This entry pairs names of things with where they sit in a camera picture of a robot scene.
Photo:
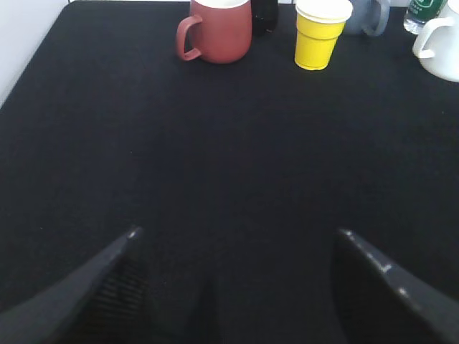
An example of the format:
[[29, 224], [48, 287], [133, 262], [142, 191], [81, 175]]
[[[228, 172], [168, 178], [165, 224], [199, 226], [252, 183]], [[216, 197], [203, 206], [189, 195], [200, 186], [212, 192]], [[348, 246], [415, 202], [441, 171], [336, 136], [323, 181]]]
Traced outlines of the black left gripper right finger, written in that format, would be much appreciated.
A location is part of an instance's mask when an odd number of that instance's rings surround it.
[[458, 301], [348, 229], [333, 243], [333, 302], [349, 343], [458, 342]]

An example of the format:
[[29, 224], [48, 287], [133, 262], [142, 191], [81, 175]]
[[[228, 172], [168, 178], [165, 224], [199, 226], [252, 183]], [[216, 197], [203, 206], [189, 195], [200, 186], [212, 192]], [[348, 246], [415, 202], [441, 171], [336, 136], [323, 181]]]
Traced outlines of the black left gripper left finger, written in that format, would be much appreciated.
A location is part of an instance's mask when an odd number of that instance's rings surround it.
[[128, 343], [147, 289], [143, 229], [130, 228], [67, 277], [1, 313], [2, 343]]

